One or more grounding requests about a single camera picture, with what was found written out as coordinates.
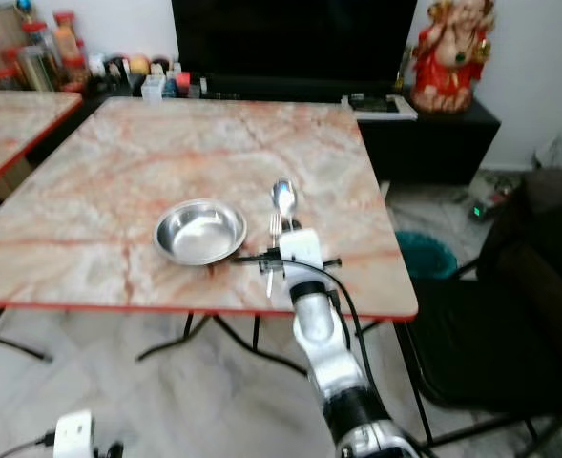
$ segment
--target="television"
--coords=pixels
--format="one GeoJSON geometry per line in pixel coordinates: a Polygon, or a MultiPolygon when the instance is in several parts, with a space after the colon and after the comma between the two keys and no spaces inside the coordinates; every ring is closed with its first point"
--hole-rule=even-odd
{"type": "Polygon", "coordinates": [[[172,0],[179,60],[212,75],[394,81],[416,0],[172,0]]]}

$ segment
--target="small box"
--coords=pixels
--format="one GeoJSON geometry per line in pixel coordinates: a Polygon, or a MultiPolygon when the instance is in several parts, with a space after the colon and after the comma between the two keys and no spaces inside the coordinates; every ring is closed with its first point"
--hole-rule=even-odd
{"type": "Polygon", "coordinates": [[[143,100],[159,101],[162,99],[162,92],[166,85],[166,76],[153,76],[149,75],[145,82],[140,87],[143,95],[143,100]]]}

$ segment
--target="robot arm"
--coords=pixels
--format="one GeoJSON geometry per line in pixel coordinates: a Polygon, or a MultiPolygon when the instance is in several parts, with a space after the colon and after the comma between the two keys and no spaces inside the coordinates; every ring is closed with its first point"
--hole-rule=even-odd
{"type": "MultiPolygon", "coordinates": [[[[283,233],[279,247],[282,260],[323,269],[319,239],[312,229],[283,233]]],[[[284,272],[296,311],[293,332],[308,359],[308,378],[319,396],[336,456],[418,458],[346,348],[340,316],[330,306],[327,279],[288,263],[284,272]]]]}

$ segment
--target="red table edge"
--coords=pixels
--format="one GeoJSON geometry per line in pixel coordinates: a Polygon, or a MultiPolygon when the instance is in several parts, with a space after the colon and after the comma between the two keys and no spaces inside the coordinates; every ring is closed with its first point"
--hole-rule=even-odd
{"type": "MultiPolygon", "coordinates": [[[[156,313],[195,313],[201,315],[249,315],[261,317],[291,317],[294,315],[292,310],[258,310],[255,308],[202,308],[180,305],[95,305],[91,303],[52,303],[52,302],[0,302],[0,307],[7,308],[29,308],[41,310],[81,310],[93,312],[156,312],[156,313]]],[[[413,315],[375,315],[372,313],[358,313],[360,319],[374,320],[377,322],[392,321],[396,323],[410,322],[416,318],[418,309],[413,315]]]]}
{"type": "Polygon", "coordinates": [[[0,167],[0,177],[4,175],[13,164],[15,164],[18,160],[20,160],[25,155],[27,155],[32,150],[32,148],[34,148],[37,145],[37,143],[39,143],[46,136],[51,134],[52,131],[54,131],[56,128],[60,126],[60,124],[66,121],[67,118],[71,116],[74,112],[76,112],[77,109],[82,105],[83,105],[83,97],[80,97],[78,100],[75,100],[75,102],[66,112],[64,112],[59,117],[57,117],[52,122],[52,124],[50,124],[44,131],[42,131],[39,135],[37,135],[35,138],[29,141],[26,144],[26,146],[22,148],[22,150],[20,150],[15,156],[10,158],[7,162],[5,162],[5,164],[3,164],[0,167]]]}

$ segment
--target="fork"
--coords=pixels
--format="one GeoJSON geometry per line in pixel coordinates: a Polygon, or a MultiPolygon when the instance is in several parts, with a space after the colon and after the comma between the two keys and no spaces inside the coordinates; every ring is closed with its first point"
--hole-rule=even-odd
{"type": "MultiPolygon", "coordinates": [[[[276,248],[279,235],[282,233],[282,218],[281,214],[273,213],[270,216],[270,237],[272,237],[272,248],[276,248]]],[[[270,269],[268,272],[268,284],[265,288],[265,295],[268,299],[272,296],[272,278],[274,277],[274,270],[270,269]]]]}

